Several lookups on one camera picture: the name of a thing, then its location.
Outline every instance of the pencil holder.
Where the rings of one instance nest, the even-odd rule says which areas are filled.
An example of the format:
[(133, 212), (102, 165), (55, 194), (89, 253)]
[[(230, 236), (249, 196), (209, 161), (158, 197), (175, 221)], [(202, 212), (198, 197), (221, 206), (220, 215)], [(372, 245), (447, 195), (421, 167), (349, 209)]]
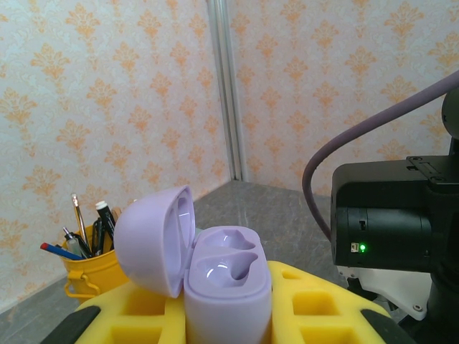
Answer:
[[(93, 226), (86, 227), (86, 235), (90, 245), (92, 233)], [(111, 240), (106, 236), (104, 252), (107, 253), (84, 260), (62, 258), (64, 267), (68, 272), (67, 283), (64, 286), (65, 294), (68, 297), (77, 298), (81, 304), (128, 281), (118, 263), (115, 250), (110, 251), (110, 246)], [(62, 244), (62, 247), (67, 248), (66, 242)], [(70, 285), (72, 285), (74, 292), (70, 291)]]

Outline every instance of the screw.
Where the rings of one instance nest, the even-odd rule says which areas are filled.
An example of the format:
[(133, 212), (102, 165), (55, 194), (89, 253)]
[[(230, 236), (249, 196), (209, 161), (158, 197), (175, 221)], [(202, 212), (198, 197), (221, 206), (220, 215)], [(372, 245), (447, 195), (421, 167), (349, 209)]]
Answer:
[(432, 177), (430, 180), (431, 181), (445, 181), (443, 177)]

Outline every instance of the lavender cable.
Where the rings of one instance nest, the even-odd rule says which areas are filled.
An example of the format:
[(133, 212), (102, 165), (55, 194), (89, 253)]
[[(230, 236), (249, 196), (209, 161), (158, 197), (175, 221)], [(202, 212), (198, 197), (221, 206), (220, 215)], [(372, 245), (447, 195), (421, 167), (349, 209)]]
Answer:
[(386, 110), (381, 111), (380, 113), (377, 113), (376, 115), (371, 116), (358, 125), (355, 125), (354, 127), (342, 132), (327, 144), (325, 144), (324, 147), (319, 149), (317, 153), (313, 155), (303, 173), (303, 193), (306, 198), (309, 210), (311, 210), (314, 219), (328, 240), (331, 240), (331, 230), (328, 227), (328, 224), (325, 222), (325, 219), (322, 217), (321, 212), (318, 210), (311, 188), (311, 181), (314, 171), (322, 163), (322, 161), (324, 161), (334, 151), (338, 150), (340, 147), (346, 145), (352, 140), (355, 140), (356, 138), (359, 138), (360, 136), (365, 135), (366, 133), (369, 133), (370, 131), (380, 126), (387, 124), (388, 122), (396, 120), (397, 118), (400, 118), (403, 115), (406, 115), (407, 113), (410, 113), (413, 110), (428, 104), (429, 102), (441, 97), (445, 93), (450, 92), (457, 87), (459, 87), (459, 70), (442, 79), (441, 81), (436, 82), (435, 84), (416, 93), (415, 95), (412, 95), (411, 97), (387, 108)]

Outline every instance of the earbud case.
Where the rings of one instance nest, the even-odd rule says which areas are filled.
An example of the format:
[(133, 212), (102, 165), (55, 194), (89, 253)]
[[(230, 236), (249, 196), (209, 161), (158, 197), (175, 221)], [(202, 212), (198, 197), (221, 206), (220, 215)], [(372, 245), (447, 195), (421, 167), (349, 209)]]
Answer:
[(161, 295), (184, 287), (188, 343), (268, 343), (271, 278), (259, 236), (217, 226), (196, 239), (195, 230), (188, 186), (139, 199), (115, 225), (120, 266)]

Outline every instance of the blue pen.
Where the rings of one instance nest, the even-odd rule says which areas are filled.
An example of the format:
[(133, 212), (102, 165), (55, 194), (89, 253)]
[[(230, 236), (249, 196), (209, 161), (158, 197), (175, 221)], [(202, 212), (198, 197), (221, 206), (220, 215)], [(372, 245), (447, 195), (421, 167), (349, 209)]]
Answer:
[(70, 252), (68, 252), (68, 251), (65, 251), (64, 249), (60, 249), (59, 247), (56, 247), (56, 246), (52, 246), (52, 245), (50, 245), (50, 244), (47, 244), (46, 242), (44, 242), (44, 243), (40, 246), (40, 249), (43, 249), (43, 250), (45, 250), (45, 251), (54, 253), (54, 254), (56, 254), (56, 255), (58, 255), (58, 256), (61, 256), (61, 257), (67, 258), (67, 259), (71, 259), (71, 260), (82, 260), (82, 257), (77, 256), (76, 254), (70, 253)]

